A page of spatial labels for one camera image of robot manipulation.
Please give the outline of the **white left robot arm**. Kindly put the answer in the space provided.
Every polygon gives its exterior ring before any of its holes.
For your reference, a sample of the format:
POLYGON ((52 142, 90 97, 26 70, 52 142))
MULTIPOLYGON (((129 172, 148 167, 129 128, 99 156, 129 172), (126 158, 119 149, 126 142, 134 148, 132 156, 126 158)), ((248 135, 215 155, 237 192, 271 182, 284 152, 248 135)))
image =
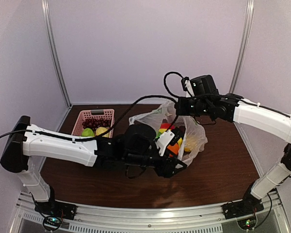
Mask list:
POLYGON ((150 167, 158 176, 170 178, 187 167, 180 155, 172 151, 180 135, 181 130, 175 128, 157 137, 149 125, 131 124, 114 138, 81 137, 45 130, 32 124, 29 116, 22 116, 6 134, 8 139, 0 164, 5 170, 18 174, 34 200, 54 216, 60 211, 60 205, 31 157, 55 158, 88 167, 104 162, 142 169, 150 167))

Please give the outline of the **clear plastic bag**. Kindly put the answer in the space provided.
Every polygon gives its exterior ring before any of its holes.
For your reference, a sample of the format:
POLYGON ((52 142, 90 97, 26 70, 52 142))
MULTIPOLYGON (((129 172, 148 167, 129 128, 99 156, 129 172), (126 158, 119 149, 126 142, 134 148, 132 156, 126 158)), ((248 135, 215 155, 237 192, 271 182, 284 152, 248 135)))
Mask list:
MULTIPOLYGON (((158 130, 162 123, 172 123, 176 116, 176 110, 174 108, 174 103, 170 100, 161 104, 157 109, 135 115, 129 118, 129 124, 135 124, 136 122, 149 125, 153 128, 157 134, 158 130)), ((199 152, 204 150, 205 144, 208 142, 206 137, 205 129, 203 126, 199 125, 192 117, 190 116, 179 116, 176 122, 173 124, 175 127, 184 127, 184 139, 180 147, 178 157, 186 165, 190 165, 194 158, 199 152), (186 137, 194 137, 199 141, 199 147, 192 152, 184 151, 184 143, 186 137)))

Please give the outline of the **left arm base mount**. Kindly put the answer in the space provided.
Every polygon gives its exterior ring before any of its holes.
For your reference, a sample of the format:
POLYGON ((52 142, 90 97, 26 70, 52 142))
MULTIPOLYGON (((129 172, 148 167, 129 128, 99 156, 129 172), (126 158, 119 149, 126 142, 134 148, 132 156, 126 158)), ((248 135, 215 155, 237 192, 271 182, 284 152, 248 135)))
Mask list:
POLYGON ((36 202, 34 210, 38 212, 43 220, 42 226, 47 232, 58 230, 63 224, 63 220, 74 220, 77 206, 64 202, 36 202))

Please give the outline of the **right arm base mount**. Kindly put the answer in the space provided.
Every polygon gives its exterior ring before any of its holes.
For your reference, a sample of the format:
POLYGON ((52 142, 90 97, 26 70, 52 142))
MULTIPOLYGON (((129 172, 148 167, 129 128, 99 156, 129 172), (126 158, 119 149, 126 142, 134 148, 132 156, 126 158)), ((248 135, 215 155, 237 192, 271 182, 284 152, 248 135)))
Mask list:
POLYGON ((244 231, 254 230, 258 224, 257 212, 263 211, 262 203, 252 205, 243 200, 229 201, 222 205, 225 219, 236 219, 238 226, 244 231))

